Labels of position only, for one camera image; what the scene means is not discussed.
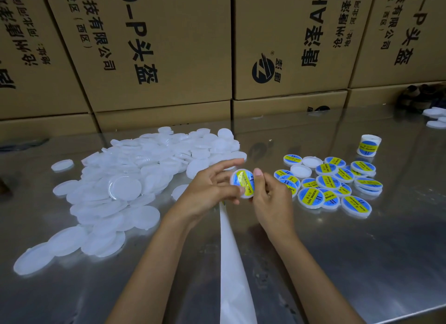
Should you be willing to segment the person's left hand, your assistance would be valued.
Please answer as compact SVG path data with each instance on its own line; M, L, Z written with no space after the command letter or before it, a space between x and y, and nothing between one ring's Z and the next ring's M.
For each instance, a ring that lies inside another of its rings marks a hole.
M168 211L166 219L190 230L220 202L239 204L244 188L229 183L232 174L227 169L244 162L244 158L223 160L199 171Z

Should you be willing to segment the person's right hand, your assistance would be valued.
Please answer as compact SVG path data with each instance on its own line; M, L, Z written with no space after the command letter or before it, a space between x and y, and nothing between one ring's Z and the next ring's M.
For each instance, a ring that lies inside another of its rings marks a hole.
M296 237L292 194L287 186L263 172L269 197L252 199L254 211L260 225L273 245Z

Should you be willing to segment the pile of white plastic lids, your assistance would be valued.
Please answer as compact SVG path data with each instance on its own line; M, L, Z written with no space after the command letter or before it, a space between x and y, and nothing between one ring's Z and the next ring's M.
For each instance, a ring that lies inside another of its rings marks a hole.
M158 224L161 214L151 203L175 175L185 172L192 180L220 161L247 159L227 128L217 134L208 128L176 133L162 126L135 139L112 139L110 145L81 160L79 180L53 188L54 196L69 203L77 224L26 249L13 265L17 275L34 274L53 259L77 251L98 258L115 254L124 245L127 231L149 230Z

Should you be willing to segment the blue-yellow labelled round lid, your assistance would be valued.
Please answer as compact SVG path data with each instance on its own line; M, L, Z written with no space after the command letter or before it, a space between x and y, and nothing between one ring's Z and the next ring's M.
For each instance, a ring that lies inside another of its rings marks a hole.
M230 185L242 187L244 189L241 198L250 199L254 196L255 183L254 175L247 169L237 169L229 180Z

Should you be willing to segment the person's right forearm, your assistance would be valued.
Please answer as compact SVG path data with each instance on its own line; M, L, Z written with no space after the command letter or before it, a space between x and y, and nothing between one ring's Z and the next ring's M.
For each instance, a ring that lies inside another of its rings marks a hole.
M267 231L285 265L309 324L365 324L294 231Z

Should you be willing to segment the person's left forearm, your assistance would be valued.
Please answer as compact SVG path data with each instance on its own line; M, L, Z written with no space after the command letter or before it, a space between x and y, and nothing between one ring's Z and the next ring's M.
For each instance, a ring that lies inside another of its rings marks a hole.
M185 240L200 220L163 218L105 324L162 324Z

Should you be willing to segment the group of blue-yellow labelled lids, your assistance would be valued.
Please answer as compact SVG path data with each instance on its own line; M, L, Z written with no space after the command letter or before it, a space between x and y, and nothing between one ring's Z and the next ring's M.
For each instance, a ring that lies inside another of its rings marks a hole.
M273 176L285 184L294 199L313 213L334 212L343 209L355 218L366 219L371 215L372 206L368 198L377 197L383 191L383 184L375 179L376 166L363 159L347 163L342 158L329 156L324 164L312 169L309 178L299 179L289 170L295 164L302 164L296 154L283 157L287 169L278 169Z

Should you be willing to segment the stack of brown cardboard boxes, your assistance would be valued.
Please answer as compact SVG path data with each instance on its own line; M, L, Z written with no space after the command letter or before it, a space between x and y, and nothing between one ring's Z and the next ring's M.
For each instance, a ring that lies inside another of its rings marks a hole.
M0 142L375 102L446 80L446 0L0 0Z

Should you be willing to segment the white label backing paper strip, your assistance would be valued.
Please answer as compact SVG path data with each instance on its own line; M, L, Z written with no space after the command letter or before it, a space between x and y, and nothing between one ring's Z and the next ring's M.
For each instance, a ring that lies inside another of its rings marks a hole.
M220 324L257 324L256 313L241 255L228 219L220 210Z

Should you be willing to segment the dark brown bundle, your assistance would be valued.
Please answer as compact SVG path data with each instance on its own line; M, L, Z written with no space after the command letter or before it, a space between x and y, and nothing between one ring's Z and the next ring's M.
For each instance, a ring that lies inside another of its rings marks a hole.
M396 109L421 114L427 109L446 110L446 81L408 86L397 98Z

